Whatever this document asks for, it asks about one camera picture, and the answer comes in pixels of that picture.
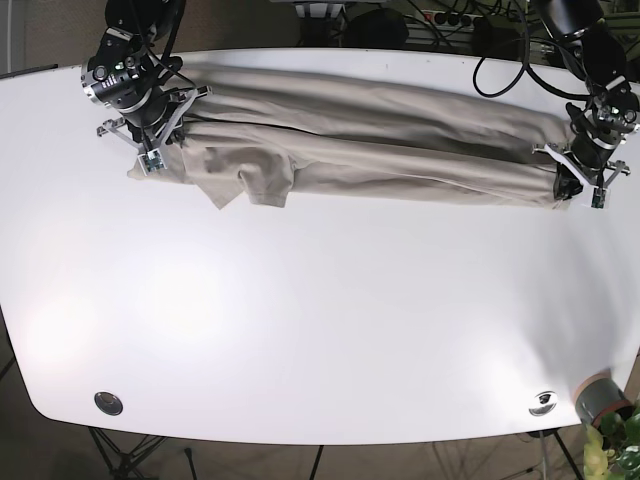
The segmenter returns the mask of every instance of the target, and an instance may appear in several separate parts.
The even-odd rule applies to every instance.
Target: power strip
[[[424,19],[431,20],[438,30],[444,32],[450,32],[457,30],[460,32],[473,32],[477,19],[482,18],[481,15],[468,15],[459,14],[455,12],[444,12],[441,10],[421,10]],[[423,20],[420,15],[416,13],[415,17],[418,20]]]

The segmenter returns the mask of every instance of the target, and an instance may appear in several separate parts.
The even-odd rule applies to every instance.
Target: green plant
[[[584,475],[586,480],[640,480],[640,408],[626,422],[618,413],[607,413],[599,431],[587,425]]]

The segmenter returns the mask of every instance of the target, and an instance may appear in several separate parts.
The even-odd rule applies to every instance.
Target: beige shirt
[[[283,207],[290,191],[555,208],[556,165],[533,144],[565,143],[568,119],[447,92],[347,78],[200,66],[213,94],[185,117],[168,170],[223,208],[243,191]]]

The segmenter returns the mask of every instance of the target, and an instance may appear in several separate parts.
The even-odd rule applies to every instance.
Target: plant leaf
[[[625,480],[637,480],[640,478],[640,468],[636,468],[630,472],[625,472],[624,478]]]
[[[600,431],[605,437],[609,437],[616,433],[618,429],[624,425],[624,420],[617,412],[609,412],[600,422]]]
[[[627,420],[624,429],[627,432],[627,438],[632,443],[640,443],[640,413]]]
[[[628,447],[622,452],[618,457],[618,465],[626,472],[640,467],[640,451],[638,451],[638,447]]]
[[[592,425],[586,425],[587,428],[587,443],[596,445],[602,449],[603,439],[602,434]]]
[[[584,446],[584,467],[587,474],[604,475],[609,467],[607,454],[602,450],[602,446],[595,443],[587,443]]]

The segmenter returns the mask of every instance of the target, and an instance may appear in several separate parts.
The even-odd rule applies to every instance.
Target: floor
[[[30,0],[27,8],[26,66],[79,64],[95,53],[104,31],[104,0]],[[190,0],[177,51],[294,46],[297,18],[287,5],[268,0]],[[10,358],[0,334],[0,366]],[[627,392],[640,391],[637,363]],[[581,463],[582,430],[562,437]],[[123,448],[137,435],[113,433]],[[558,446],[551,447],[554,480],[575,478]],[[194,450],[200,479],[305,480],[315,447],[267,446],[171,439],[143,464],[164,479],[190,479],[183,450]],[[542,478],[540,446],[525,434],[431,444],[328,447],[316,479],[525,480]],[[20,371],[0,383],[0,472],[8,480],[101,480],[107,470],[85,427],[54,422],[31,405]]]

